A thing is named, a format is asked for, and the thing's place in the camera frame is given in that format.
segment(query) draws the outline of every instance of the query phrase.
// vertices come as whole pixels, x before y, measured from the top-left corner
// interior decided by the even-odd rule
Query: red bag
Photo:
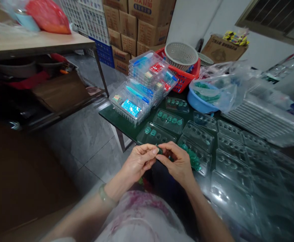
[[[52,0],[30,0],[25,9],[40,29],[50,33],[71,34],[66,15]]]

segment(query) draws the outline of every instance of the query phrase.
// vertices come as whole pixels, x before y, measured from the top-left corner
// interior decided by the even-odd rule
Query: blue bowl
[[[196,93],[192,91],[191,88],[187,94],[187,101],[196,111],[199,111],[200,113],[213,113],[219,111],[216,106],[204,101],[198,95],[196,95]]]

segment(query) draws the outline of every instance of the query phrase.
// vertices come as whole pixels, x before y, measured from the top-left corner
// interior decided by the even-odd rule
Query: bangle
[[[113,199],[111,199],[105,192],[104,187],[106,186],[106,184],[102,184],[99,188],[99,195],[100,198],[103,202],[108,203],[109,206],[111,206],[112,208],[115,208],[118,203],[115,202]]]

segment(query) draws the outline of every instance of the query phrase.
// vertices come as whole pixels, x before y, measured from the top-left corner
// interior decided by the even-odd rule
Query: window
[[[252,0],[236,26],[294,45],[294,0]]]

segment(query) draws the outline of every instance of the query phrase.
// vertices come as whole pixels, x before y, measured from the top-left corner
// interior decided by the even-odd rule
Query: forearm
[[[132,184],[121,173],[118,173],[104,189],[108,197],[118,202],[131,186]],[[112,207],[103,202],[100,195],[96,193],[56,226],[43,239],[43,242],[64,237],[72,237],[77,242],[91,241],[98,236],[111,210]]]
[[[207,202],[195,179],[185,191],[194,209],[198,229],[205,241],[234,241],[222,220]]]

